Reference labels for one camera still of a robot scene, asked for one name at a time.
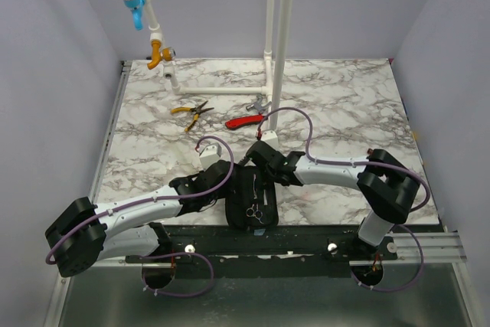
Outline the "blue faucet tap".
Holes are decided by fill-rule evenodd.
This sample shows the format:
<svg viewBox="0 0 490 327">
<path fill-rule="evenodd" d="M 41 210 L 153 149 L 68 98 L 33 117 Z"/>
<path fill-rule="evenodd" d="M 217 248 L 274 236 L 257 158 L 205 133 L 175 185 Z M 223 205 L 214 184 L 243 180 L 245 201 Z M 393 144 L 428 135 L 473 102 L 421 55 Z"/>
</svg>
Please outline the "blue faucet tap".
<svg viewBox="0 0 490 327">
<path fill-rule="evenodd" d="M 132 21 L 137 31 L 143 29 L 142 13 L 146 0 L 123 0 L 124 5 L 131 11 Z"/>
</svg>

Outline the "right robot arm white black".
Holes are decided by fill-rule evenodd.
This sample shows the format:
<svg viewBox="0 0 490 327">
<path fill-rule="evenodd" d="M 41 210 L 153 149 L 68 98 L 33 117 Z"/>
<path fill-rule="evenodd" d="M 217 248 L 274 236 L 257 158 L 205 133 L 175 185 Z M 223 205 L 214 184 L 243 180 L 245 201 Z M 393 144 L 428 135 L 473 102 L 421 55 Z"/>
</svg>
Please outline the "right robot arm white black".
<svg viewBox="0 0 490 327">
<path fill-rule="evenodd" d="M 390 153 L 375 149 L 364 161 L 310 159 L 304 152 L 283 155 L 258 141 L 246 158 L 283 186 L 333 185 L 358 190 L 371 207 L 352 241 L 354 254 L 367 260 L 393 226 L 404 224 L 421 186 L 420 179 Z"/>
</svg>

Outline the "black fabric tool case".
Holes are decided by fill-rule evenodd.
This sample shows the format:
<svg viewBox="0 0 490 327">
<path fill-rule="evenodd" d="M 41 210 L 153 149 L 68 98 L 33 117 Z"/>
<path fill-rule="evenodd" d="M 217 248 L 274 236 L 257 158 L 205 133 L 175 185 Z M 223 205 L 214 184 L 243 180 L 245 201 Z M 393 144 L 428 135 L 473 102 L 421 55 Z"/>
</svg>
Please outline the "black fabric tool case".
<svg viewBox="0 0 490 327">
<path fill-rule="evenodd" d="M 233 191 L 225 198 L 225 215 L 229 227 L 241 231 L 276 227 L 279 223 L 279 212 L 274 182 L 255 166 L 237 165 L 233 174 Z M 269 205 L 267 208 L 262 206 L 263 224 L 255 219 L 248 219 L 245 215 L 253 197 L 253 174 L 257 174 L 262 185 L 269 187 Z"/>
</svg>

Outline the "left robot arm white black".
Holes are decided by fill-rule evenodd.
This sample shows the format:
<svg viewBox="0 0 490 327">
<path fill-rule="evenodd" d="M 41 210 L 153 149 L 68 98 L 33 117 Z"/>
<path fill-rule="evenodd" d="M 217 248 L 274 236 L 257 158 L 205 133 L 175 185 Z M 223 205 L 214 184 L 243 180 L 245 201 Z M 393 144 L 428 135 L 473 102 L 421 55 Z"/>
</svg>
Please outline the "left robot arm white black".
<svg viewBox="0 0 490 327">
<path fill-rule="evenodd" d="M 100 204 L 78 198 L 45 231 L 51 249 L 46 263 L 57 266 L 62 277 L 71 277 L 111 253 L 119 257 L 123 252 L 116 236 L 153 221 L 198 212 L 225 197 L 232 171 L 233 165 L 220 159 L 147 195 Z"/>
</svg>

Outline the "yellow handled pliers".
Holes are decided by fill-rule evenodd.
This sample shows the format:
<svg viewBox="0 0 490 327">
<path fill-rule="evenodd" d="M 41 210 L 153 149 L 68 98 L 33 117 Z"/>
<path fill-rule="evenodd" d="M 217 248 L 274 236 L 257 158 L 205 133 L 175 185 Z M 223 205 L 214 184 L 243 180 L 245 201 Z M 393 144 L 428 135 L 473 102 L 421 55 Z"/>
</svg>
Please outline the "yellow handled pliers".
<svg viewBox="0 0 490 327">
<path fill-rule="evenodd" d="M 176 113 L 191 113 L 193 115 L 192 121 L 185 127 L 185 132 L 189 132 L 192 130 L 198 119 L 203 113 L 209 112 L 213 110 L 213 107 L 207 107 L 205 108 L 206 104 L 208 101 L 204 101 L 202 104 L 194 107 L 189 107 L 189 106 L 180 106 L 178 108 L 174 108 L 171 110 L 171 114 L 176 114 Z"/>
</svg>

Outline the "white PVC pipe frame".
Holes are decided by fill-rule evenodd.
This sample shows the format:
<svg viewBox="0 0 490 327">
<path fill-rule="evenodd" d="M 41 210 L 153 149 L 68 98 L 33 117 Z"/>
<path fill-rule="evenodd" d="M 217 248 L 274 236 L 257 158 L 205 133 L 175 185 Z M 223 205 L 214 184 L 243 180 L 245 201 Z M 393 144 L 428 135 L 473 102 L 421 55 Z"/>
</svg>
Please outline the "white PVC pipe frame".
<svg viewBox="0 0 490 327">
<path fill-rule="evenodd" d="M 283 87 L 283 74 L 286 64 L 286 51 L 289 43 L 289 28 L 292 15 L 292 1 L 280 0 L 278 25 L 273 25 L 275 0 L 267 0 L 266 3 L 266 36 L 263 52 L 263 64 L 266 82 L 262 87 L 184 87 L 181 85 L 175 73 L 175 59 L 171 62 L 162 61 L 158 66 L 163 66 L 163 78 L 171 84 L 171 90 L 176 95 L 253 95 L 262 94 L 268 102 L 271 102 L 271 109 L 279 108 Z M 155 11 L 152 7 L 152 0 L 146 0 L 142 13 L 142 24 L 146 22 L 150 31 L 151 40 L 162 42 L 165 45 L 165 37 L 162 27 L 158 23 Z M 273 30 L 277 30 L 276 47 L 273 45 Z"/>
</svg>

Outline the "silver thinning scissors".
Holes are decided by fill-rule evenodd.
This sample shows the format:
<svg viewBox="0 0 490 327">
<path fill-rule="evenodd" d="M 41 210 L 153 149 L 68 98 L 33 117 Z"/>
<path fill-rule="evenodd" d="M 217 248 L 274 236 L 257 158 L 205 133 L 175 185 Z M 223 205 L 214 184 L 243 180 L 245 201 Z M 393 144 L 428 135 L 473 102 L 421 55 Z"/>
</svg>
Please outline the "silver thinning scissors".
<svg viewBox="0 0 490 327">
<path fill-rule="evenodd" d="M 269 187 L 267 185 L 263 185 L 260 189 L 260 194 L 262 198 L 262 204 L 265 208 L 269 205 Z"/>
</svg>

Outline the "silver hair scissors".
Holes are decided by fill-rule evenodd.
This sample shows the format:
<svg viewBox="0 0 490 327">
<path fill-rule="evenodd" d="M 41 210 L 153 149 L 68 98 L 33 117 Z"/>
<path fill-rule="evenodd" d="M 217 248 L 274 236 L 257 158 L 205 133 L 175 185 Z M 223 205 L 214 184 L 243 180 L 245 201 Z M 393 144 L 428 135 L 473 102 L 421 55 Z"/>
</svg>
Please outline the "silver hair scissors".
<svg viewBox="0 0 490 327">
<path fill-rule="evenodd" d="M 257 174 L 253 174 L 252 181 L 253 197 L 251 205 L 246 209 L 246 217 L 248 219 L 255 219 L 259 224 L 263 224 L 263 186 L 260 183 L 260 179 Z"/>
</svg>

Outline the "orange faucet tap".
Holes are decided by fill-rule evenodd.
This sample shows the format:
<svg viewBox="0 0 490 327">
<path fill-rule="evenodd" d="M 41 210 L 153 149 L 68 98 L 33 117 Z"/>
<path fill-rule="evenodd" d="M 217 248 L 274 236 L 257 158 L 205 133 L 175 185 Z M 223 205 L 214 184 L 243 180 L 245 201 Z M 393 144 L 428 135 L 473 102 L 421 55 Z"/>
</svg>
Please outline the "orange faucet tap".
<svg viewBox="0 0 490 327">
<path fill-rule="evenodd" d="M 151 40 L 152 53 L 151 59 L 147 63 L 147 68 L 152 70 L 162 61 L 171 62 L 175 59 L 175 50 L 172 47 L 162 48 L 162 42 L 159 40 Z"/>
</svg>

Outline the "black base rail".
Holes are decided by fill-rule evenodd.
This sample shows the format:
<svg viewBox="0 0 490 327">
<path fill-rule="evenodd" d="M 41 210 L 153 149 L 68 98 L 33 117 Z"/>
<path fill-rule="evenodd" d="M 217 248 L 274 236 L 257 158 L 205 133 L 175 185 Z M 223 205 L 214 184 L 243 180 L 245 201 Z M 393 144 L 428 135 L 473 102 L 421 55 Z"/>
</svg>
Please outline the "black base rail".
<svg viewBox="0 0 490 327">
<path fill-rule="evenodd" d="M 221 226 L 167 226 L 152 222 L 88 247 L 68 276 L 88 270 L 98 260 L 120 257 L 140 266 L 152 283 L 177 279 L 348 277 L 352 263 L 370 266 L 391 260 L 389 238 L 372 247 L 343 227 L 277 227 L 237 231 Z"/>
</svg>

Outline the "red utility knife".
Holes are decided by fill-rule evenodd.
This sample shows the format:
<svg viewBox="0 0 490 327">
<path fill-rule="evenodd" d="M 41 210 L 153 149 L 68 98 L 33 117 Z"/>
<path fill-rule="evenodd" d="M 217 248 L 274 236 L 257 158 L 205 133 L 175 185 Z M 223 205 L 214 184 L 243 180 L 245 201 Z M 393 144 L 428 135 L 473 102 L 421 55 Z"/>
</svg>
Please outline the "red utility knife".
<svg viewBox="0 0 490 327">
<path fill-rule="evenodd" d="M 245 126 L 258 125 L 263 120 L 263 118 L 264 116 L 262 114 L 242 116 L 230 119 L 226 121 L 224 125 L 229 130 L 236 130 Z"/>
</svg>

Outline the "black hair comb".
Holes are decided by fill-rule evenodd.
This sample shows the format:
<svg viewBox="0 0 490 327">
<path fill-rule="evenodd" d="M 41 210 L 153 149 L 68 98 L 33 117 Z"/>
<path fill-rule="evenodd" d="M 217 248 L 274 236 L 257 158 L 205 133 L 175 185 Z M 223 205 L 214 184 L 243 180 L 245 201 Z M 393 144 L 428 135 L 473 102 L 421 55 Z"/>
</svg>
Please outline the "black hair comb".
<svg viewBox="0 0 490 327">
<path fill-rule="evenodd" d="M 249 158 L 248 157 L 243 157 L 239 162 L 238 162 L 238 165 L 240 166 L 245 166 L 248 162 L 249 162 Z"/>
</svg>

